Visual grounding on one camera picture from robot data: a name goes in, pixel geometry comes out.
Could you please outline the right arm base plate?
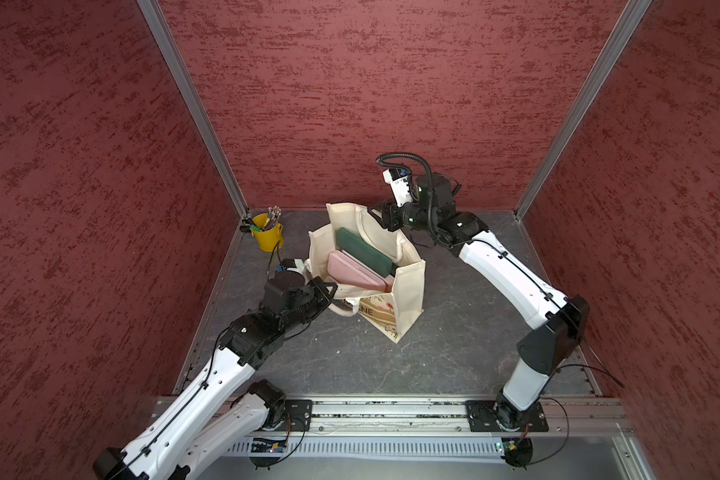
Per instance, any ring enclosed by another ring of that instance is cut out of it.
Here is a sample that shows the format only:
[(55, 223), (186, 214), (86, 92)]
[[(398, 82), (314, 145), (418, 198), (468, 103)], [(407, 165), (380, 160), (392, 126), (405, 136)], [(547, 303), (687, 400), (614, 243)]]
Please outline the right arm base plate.
[(517, 410), (508, 401), (493, 400), (468, 400), (465, 408), (471, 432), (522, 434), (549, 431), (539, 401), (525, 411)]

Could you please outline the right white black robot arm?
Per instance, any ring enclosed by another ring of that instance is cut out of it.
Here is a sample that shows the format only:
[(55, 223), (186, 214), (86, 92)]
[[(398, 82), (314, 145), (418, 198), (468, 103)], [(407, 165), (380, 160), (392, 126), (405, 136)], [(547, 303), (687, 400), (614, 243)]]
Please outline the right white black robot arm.
[(504, 431), (525, 429), (541, 393), (580, 344), (588, 303), (542, 280), (477, 215), (457, 211), (455, 189), (444, 176), (421, 175), (413, 181), (410, 171), (393, 167), (383, 177), (394, 198), (373, 214), (382, 228), (427, 232), (436, 244), (487, 279), (529, 326), (530, 331), (517, 343), (518, 364), (499, 391), (493, 414)]

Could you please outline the green pencil case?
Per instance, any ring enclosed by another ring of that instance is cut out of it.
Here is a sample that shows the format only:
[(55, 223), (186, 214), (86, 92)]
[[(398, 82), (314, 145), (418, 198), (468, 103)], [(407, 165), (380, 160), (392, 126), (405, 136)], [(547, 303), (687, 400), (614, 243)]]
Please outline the green pencil case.
[(381, 277), (392, 276), (396, 272), (397, 266), (390, 258), (348, 229), (338, 229), (335, 232), (335, 241), (339, 250), (346, 252)]

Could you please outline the cream floral canvas tote bag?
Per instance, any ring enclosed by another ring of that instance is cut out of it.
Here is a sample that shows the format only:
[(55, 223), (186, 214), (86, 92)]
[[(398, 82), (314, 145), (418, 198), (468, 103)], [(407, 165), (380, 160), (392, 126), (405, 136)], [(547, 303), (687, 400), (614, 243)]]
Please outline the cream floral canvas tote bag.
[(400, 231), (383, 229), (364, 206), (326, 205), (329, 223), (309, 233), (310, 274), (338, 285), (330, 308), (360, 315), (397, 343), (423, 312), (426, 262)]

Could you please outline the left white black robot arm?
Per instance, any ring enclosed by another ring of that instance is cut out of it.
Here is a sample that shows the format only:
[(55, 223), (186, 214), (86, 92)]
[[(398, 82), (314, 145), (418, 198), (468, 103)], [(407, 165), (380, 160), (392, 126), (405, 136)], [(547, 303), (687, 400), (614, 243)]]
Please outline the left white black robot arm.
[[(190, 385), (139, 436), (95, 460), (99, 479), (196, 479), (229, 447), (260, 429), (287, 426), (285, 394), (266, 380), (249, 384), (263, 363), (332, 304), (338, 286), (294, 270), (265, 284), (257, 310), (233, 320)], [(242, 385), (247, 391), (218, 410)]]

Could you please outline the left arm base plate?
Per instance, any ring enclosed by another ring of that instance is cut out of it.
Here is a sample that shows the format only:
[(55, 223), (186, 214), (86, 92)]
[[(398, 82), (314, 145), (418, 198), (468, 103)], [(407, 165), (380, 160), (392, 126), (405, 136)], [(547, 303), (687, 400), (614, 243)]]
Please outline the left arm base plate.
[(286, 399), (280, 413), (273, 420), (266, 420), (260, 428), (263, 432), (304, 432), (310, 429), (314, 401)]

